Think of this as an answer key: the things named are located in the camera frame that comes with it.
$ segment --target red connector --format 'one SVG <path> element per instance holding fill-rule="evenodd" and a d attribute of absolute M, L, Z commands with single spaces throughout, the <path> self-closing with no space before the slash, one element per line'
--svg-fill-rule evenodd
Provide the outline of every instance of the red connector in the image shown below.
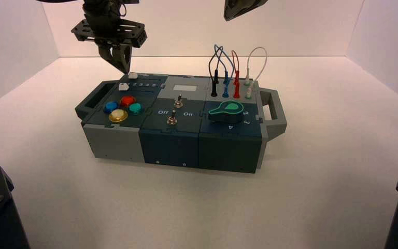
<path fill-rule="evenodd" d="M 236 86 L 236 90 L 234 91 L 234 98 L 240 99 L 239 89 L 240 89 L 240 82 L 239 82 L 239 70 L 236 71 L 236 78 L 234 80 L 234 85 Z"/>

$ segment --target blue button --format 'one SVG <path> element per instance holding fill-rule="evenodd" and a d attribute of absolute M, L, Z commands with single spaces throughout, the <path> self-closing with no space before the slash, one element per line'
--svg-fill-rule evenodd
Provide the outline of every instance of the blue button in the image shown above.
<path fill-rule="evenodd" d="M 110 101 L 110 102 L 107 102 L 107 103 L 104 105 L 103 111 L 104 111 L 105 113 L 110 114 L 110 113 L 111 113 L 113 110 L 115 110 L 115 109 L 118 109 L 118 103 L 117 103 L 116 101 Z"/>
<path fill-rule="evenodd" d="M 129 106 L 129 111 L 131 112 L 132 115 L 138 115 L 141 113 L 143 110 L 143 107 L 141 106 L 140 103 L 133 103 Z"/>

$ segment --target small screen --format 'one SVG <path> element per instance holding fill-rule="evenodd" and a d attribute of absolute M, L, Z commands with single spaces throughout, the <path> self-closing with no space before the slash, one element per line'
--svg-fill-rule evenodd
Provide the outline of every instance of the small screen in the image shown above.
<path fill-rule="evenodd" d="M 175 87 L 173 87 L 173 90 L 177 90 L 177 91 L 196 91 L 197 86 L 187 86 L 187 85 L 175 85 Z"/>

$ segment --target carrying handle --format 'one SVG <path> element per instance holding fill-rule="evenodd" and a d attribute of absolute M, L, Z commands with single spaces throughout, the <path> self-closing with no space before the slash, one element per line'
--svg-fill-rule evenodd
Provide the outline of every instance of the carrying handle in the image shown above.
<path fill-rule="evenodd" d="M 117 80 L 104 81 L 98 85 L 84 100 L 75 108 L 77 116 L 83 120 L 86 115 L 94 110 L 109 91 L 116 85 Z"/>
<path fill-rule="evenodd" d="M 262 105 L 269 106 L 269 112 L 271 113 L 272 120 L 264 120 L 263 123 L 266 125 L 268 132 L 268 140 L 272 140 L 283 134 L 286 131 L 288 123 L 286 122 L 285 112 L 281 106 L 280 97 L 276 90 L 259 88 L 260 98 Z"/>

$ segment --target white cable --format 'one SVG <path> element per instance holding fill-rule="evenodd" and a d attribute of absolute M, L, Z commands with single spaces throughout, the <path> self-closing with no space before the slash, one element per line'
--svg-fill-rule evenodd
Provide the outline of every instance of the white cable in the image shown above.
<path fill-rule="evenodd" d="M 263 51 L 265 51 L 265 64 L 263 64 L 262 70 L 260 70 L 259 75 L 257 75 L 257 78 L 255 78 L 254 81 L 256 81 L 260 77 L 260 75 L 262 75 L 262 72 L 265 69 L 266 64 L 267 64 L 267 51 L 266 51 L 266 49 L 264 47 L 256 47 L 256 48 L 254 48 L 251 51 L 251 53 L 249 54 L 249 56 L 248 56 L 248 64 L 247 64 L 247 67 L 246 67 L 246 77 L 249 79 L 249 59 L 251 59 L 252 53 L 254 53 L 257 49 L 263 49 Z"/>
<path fill-rule="evenodd" d="M 265 51 L 265 63 L 263 64 L 262 69 L 260 70 L 259 74 L 257 75 L 257 77 L 255 78 L 255 80 L 251 83 L 251 81 L 249 80 L 249 59 L 251 59 L 251 55 L 252 53 L 254 53 L 257 49 L 263 49 L 263 51 Z M 251 53 L 248 56 L 248 64 L 246 66 L 246 78 L 245 78 L 245 86 L 249 86 L 246 94 L 245 94 L 245 98 L 246 99 L 250 99 L 251 95 L 252 95 L 252 86 L 254 85 L 254 83 L 257 81 L 257 79 L 259 79 L 260 75 L 262 74 L 263 70 L 265 69 L 267 64 L 267 51 L 264 47 L 256 47 L 254 48 Z"/>

